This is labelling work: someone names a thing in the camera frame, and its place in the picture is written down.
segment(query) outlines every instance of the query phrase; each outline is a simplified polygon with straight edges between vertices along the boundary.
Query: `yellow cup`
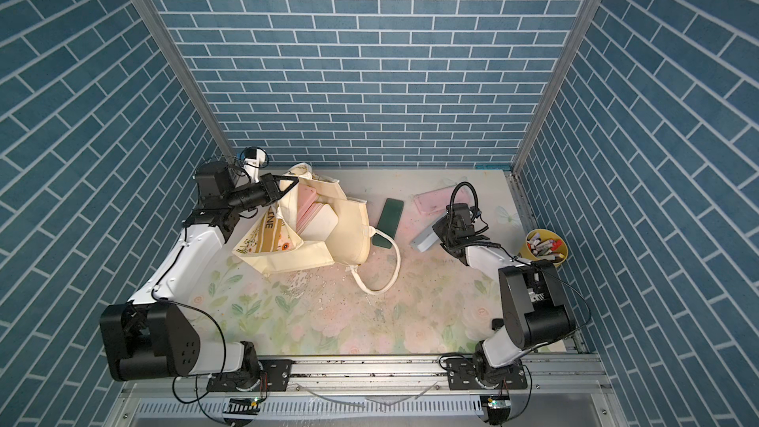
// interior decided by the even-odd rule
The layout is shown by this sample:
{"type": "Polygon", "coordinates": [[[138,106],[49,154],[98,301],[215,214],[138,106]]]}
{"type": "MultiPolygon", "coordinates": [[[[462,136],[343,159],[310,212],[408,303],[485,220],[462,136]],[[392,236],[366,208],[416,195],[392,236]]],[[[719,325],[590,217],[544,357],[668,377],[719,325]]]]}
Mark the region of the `yellow cup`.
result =
{"type": "Polygon", "coordinates": [[[538,260],[538,258],[535,257],[535,254],[533,254],[532,251],[530,251],[530,246],[527,244],[527,241],[529,241],[530,239],[532,239],[532,237],[535,236],[535,233],[537,233],[537,232],[540,234],[540,240],[541,241],[556,240],[556,241],[561,241],[562,242],[562,245],[559,246],[559,248],[556,250],[556,252],[558,252],[559,254],[563,254],[564,255],[564,259],[562,259],[561,261],[553,263],[553,265],[555,265],[556,267],[559,267],[562,264],[562,262],[566,261],[567,257],[569,257],[569,249],[567,248],[566,241],[564,241],[564,239],[561,236],[559,236],[558,234],[556,234],[553,231],[541,230],[541,229],[530,231],[527,234],[527,237],[525,238],[525,244],[523,244],[522,247],[519,249],[518,256],[519,257],[523,257],[525,259],[529,259],[530,261],[537,261],[538,260]]]}

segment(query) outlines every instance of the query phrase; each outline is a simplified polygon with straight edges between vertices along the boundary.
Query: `table surface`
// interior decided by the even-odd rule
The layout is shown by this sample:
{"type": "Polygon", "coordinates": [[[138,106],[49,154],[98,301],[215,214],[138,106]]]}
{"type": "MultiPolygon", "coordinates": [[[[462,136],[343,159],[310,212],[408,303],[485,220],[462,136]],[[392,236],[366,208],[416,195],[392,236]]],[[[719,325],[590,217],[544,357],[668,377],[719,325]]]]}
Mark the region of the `table surface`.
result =
{"type": "MultiPolygon", "coordinates": [[[[486,235],[512,253],[525,238],[506,177],[500,170],[321,170],[340,180],[348,197],[367,201],[375,225],[386,198],[405,202],[395,241],[401,271],[380,296],[361,291],[342,265],[261,275],[232,248],[255,220],[241,220],[229,243],[208,264],[188,301],[221,324],[227,341],[252,341],[260,355],[471,353],[502,316],[500,292],[479,270],[435,244],[425,252],[409,243],[442,214],[423,216],[413,196],[468,181],[480,199],[486,235]]],[[[359,274],[370,289],[387,283],[395,252],[372,246],[359,274]]],[[[187,311],[201,339],[220,340],[205,316],[187,311]]]]}

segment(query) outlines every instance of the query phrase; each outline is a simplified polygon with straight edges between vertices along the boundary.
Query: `green phone case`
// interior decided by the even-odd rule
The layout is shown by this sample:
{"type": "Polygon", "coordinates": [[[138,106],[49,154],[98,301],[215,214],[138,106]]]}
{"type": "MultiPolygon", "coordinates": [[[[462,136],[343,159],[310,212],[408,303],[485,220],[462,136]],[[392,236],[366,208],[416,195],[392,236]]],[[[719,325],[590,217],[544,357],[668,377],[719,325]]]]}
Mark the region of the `green phone case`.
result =
{"type": "MultiPolygon", "coordinates": [[[[398,230],[398,223],[401,222],[401,213],[403,213],[403,202],[401,200],[387,198],[376,228],[394,239],[395,232],[398,230]]],[[[387,241],[379,234],[375,234],[372,237],[372,244],[379,247],[393,247],[393,245],[390,244],[390,241],[387,241]]]]}

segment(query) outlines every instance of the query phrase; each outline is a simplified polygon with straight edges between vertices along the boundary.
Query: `bag handle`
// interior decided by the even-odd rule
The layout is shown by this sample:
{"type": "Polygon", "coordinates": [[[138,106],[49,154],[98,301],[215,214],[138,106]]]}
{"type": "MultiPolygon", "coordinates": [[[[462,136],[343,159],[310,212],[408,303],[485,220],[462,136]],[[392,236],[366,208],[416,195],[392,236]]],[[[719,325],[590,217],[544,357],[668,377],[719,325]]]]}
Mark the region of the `bag handle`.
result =
{"type": "Polygon", "coordinates": [[[376,229],[374,227],[369,226],[369,233],[370,233],[369,234],[369,238],[371,238],[375,234],[379,234],[380,236],[382,236],[383,238],[385,238],[387,241],[389,241],[390,244],[393,244],[393,248],[395,248],[395,271],[393,272],[393,277],[390,279],[390,281],[387,283],[387,285],[385,285],[383,288],[381,288],[379,290],[372,290],[372,289],[369,289],[366,286],[366,284],[364,283],[363,280],[361,280],[361,276],[358,275],[358,266],[357,265],[350,266],[350,268],[351,268],[351,274],[353,275],[353,278],[356,280],[356,283],[358,284],[358,287],[360,289],[364,290],[369,295],[381,295],[381,294],[387,292],[388,290],[390,290],[390,288],[393,286],[393,284],[395,283],[395,281],[398,280],[398,273],[401,271],[401,250],[398,249],[398,245],[395,244],[395,241],[393,240],[393,238],[390,237],[390,236],[388,236],[384,232],[382,232],[382,231],[380,231],[380,230],[378,230],[378,229],[376,229]]]}

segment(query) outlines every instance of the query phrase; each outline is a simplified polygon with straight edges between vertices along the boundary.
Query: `blue brick wall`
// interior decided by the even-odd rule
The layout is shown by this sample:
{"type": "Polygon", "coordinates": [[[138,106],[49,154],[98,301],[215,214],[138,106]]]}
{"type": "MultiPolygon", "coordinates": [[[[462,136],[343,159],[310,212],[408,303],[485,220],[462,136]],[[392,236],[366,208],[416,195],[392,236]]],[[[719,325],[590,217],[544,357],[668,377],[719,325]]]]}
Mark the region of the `blue brick wall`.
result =
{"type": "Polygon", "coordinates": [[[582,0],[153,0],[234,146],[507,166],[582,0]]]}
{"type": "Polygon", "coordinates": [[[759,0],[602,0],[525,167],[631,423],[759,425],[758,63],[759,0]]]}
{"type": "Polygon", "coordinates": [[[0,0],[0,135],[0,425],[102,422],[97,320],[176,241],[215,146],[128,0],[0,0]]]}

